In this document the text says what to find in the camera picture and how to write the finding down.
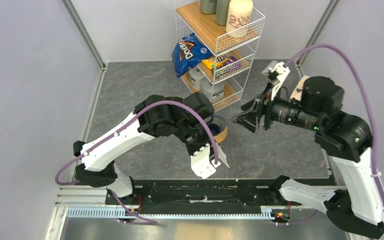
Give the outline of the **blue ribbed coffee dripper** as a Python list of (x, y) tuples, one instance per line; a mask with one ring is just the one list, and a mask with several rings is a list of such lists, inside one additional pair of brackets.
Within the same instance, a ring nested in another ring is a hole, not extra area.
[(207, 125), (212, 135), (215, 137), (225, 130), (226, 120), (221, 115), (214, 113), (212, 115), (212, 120)]

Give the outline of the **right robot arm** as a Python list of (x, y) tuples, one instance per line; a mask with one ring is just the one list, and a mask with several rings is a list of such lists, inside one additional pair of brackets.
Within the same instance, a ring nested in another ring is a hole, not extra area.
[(269, 95), (268, 84), (254, 100), (242, 105), (232, 121), (253, 133), (268, 130), (273, 122), (313, 131), (314, 141), (326, 151), (340, 171), (346, 189), (322, 189), (279, 176), (269, 186), (269, 200), (306, 205), (339, 229), (380, 239), (384, 234), (384, 208), (372, 174), (373, 137), (360, 117), (342, 111), (344, 89), (324, 76), (307, 78), (300, 99)]

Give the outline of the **wooden ring dripper stand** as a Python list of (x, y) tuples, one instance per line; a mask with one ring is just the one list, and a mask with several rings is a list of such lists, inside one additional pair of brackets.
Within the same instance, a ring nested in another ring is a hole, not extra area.
[(225, 126), (223, 131), (221, 131), (220, 133), (214, 136), (214, 139), (218, 144), (220, 144), (227, 138), (227, 134), (228, 134), (228, 127)]

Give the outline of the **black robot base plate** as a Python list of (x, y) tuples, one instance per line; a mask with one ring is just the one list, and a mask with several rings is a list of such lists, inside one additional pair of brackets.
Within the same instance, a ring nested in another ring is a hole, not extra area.
[(139, 207), (143, 215), (257, 214), (261, 206), (302, 206), (284, 199), (279, 188), (282, 175), (274, 179), (136, 179), (125, 197), (106, 193), (106, 205)]

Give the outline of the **single white paper filter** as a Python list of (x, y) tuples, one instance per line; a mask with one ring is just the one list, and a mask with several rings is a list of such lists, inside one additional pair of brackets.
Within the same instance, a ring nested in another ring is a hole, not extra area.
[(227, 155), (222, 150), (221, 146), (217, 143), (217, 152), (218, 152), (218, 159), (226, 165), (227, 168), (230, 168), (228, 161), (227, 161)]

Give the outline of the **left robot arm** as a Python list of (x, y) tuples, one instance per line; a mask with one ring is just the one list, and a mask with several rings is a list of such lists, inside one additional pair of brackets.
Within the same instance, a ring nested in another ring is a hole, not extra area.
[(181, 98), (151, 95), (139, 103), (125, 120), (91, 142), (74, 143), (76, 181), (93, 188), (105, 187), (124, 204), (137, 198), (133, 179), (115, 164), (115, 159), (144, 142), (171, 135), (185, 144), (192, 171), (207, 179), (226, 155), (209, 128), (215, 110), (200, 92)]

